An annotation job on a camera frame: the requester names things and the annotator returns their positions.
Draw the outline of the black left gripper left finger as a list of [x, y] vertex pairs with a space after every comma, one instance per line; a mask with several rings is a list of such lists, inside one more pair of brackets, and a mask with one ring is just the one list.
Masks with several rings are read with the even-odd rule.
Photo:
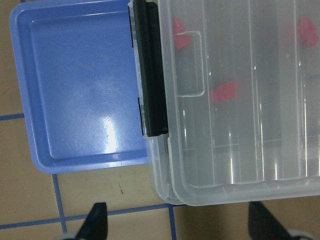
[[105, 202], [97, 202], [91, 208], [77, 232], [76, 240], [106, 240], [108, 237], [108, 211]]

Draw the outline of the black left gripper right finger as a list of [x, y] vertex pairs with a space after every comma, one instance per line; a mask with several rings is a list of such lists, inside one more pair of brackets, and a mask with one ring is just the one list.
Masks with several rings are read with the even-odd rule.
[[283, 225], [260, 202], [248, 206], [248, 233], [252, 240], [292, 240]]

